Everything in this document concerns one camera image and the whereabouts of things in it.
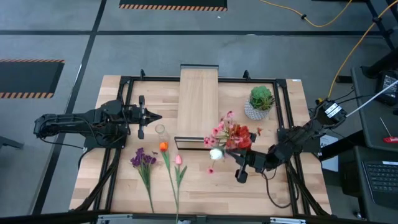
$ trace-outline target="orange striped tape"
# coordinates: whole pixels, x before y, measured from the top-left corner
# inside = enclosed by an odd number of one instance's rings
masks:
[[[0,99],[52,98],[54,93],[0,93]]]
[[[61,63],[65,63],[65,60],[60,60],[60,59],[0,59],[0,62],[61,62]]]
[[[160,9],[160,10],[187,10],[187,11],[213,11],[225,12],[226,7],[208,7],[208,6],[158,6],[158,5],[142,5],[142,4],[122,4],[121,9]]]

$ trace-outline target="clear glass jar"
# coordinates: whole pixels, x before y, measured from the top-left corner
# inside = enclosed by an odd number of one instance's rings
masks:
[[[160,141],[160,143],[162,143],[162,142],[167,142],[167,143],[169,143],[169,141],[170,141],[170,136],[169,136],[168,132],[166,131],[166,128],[165,128],[165,126],[164,126],[163,124],[158,124],[158,125],[155,127],[155,131],[156,131],[156,133],[157,133],[158,136],[159,136],[159,141]]]

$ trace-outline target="wooden board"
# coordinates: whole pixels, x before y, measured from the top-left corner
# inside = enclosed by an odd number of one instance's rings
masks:
[[[203,137],[217,124],[218,69],[181,69],[177,136]]]
[[[102,103],[116,98],[120,76],[104,76],[99,91],[97,107]],[[287,80],[289,98],[292,105],[294,122],[303,125],[309,119],[307,104],[299,81]],[[219,83],[218,85],[218,116],[227,111],[236,113],[236,121],[254,129],[264,128],[253,149],[266,152],[268,147],[277,142],[276,129],[278,121],[275,107],[263,121],[253,121],[244,115],[243,103],[249,96],[250,89],[258,84],[254,83]],[[283,95],[281,96],[282,111],[285,111]],[[147,109],[161,114],[163,118],[148,125],[144,129],[145,139],[137,138],[137,126],[131,125],[132,134],[129,136],[126,148],[122,150],[118,176],[112,202],[112,212],[150,213],[149,199],[144,184],[129,160],[135,155],[137,148],[144,147],[145,151],[159,151],[158,139],[154,127],[164,124],[171,137],[177,133],[177,110],[179,98],[179,82],[134,82],[131,103],[138,103],[138,96],[145,95]],[[177,153],[175,143],[170,143],[170,158],[174,161]],[[75,191],[70,208],[79,206],[84,198],[93,190],[102,163],[104,150],[95,149],[88,153],[81,162],[76,180]],[[213,214],[213,215],[280,215],[291,216],[291,208],[279,209],[271,204],[267,194],[265,180],[252,168],[247,168],[249,174],[245,184],[237,183],[234,178],[238,165],[229,157],[216,162],[215,173],[208,175],[207,168],[211,165],[209,155],[204,151],[181,151],[183,164],[188,166],[187,173],[180,189],[181,214]],[[308,189],[321,206],[330,212],[330,205],[323,181],[322,170],[318,160],[311,154],[301,154],[305,181]],[[175,204],[165,164],[158,157],[158,163],[151,173],[152,200],[156,213],[175,213]],[[279,204],[290,201],[285,167],[277,169],[276,177],[269,182],[271,197]],[[107,186],[104,189],[101,206]]]

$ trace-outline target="concrete floor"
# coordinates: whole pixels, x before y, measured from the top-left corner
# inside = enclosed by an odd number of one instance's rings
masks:
[[[32,134],[34,120],[44,113],[64,112],[89,39],[88,35],[27,35],[23,32],[7,35],[2,31],[91,30],[100,2],[0,2],[0,58],[66,60],[52,99],[0,100],[0,136],[25,144],[21,151],[10,147],[0,150],[0,217],[31,213],[51,150],[50,145]],[[278,2],[306,13],[317,24],[332,19],[345,5],[343,2],[311,0]],[[373,2],[378,12],[386,7],[384,1]],[[390,12],[383,21],[388,28],[397,25]],[[370,24],[370,12],[363,3],[352,4],[332,26],[316,29],[293,12],[257,0],[228,0],[227,12],[134,11],[119,9],[118,0],[107,0],[99,30],[338,31],[366,30]],[[97,35],[74,112],[85,112],[94,107],[103,75],[138,75],[140,69],[147,75],[178,75],[182,63],[219,65],[223,77],[241,77],[243,71],[249,70],[252,77],[302,79],[307,104],[311,108],[315,106],[315,99],[327,94],[335,72],[358,39],[305,35]],[[388,52],[382,38],[369,37],[355,51],[342,74],[349,75],[353,66],[371,65]],[[337,84],[332,98],[350,90],[351,85]],[[345,106],[351,111],[356,104],[352,101]],[[361,124],[356,115],[336,131],[346,136],[359,129]],[[83,138],[67,135],[65,143],[82,145]],[[80,155],[78,149],[62,148],[43,213],[68,210]],[[335,174],[326,172],[325,181],[333,214],[354,218],[352,212],[358,209],[356,200],[342,194]]]

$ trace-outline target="green succulent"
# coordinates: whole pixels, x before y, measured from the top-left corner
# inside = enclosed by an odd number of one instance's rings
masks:
[[[254,87],[251,90],[250,104],[257,110],[269,110],[275,102],[271,91],[265,86]]]

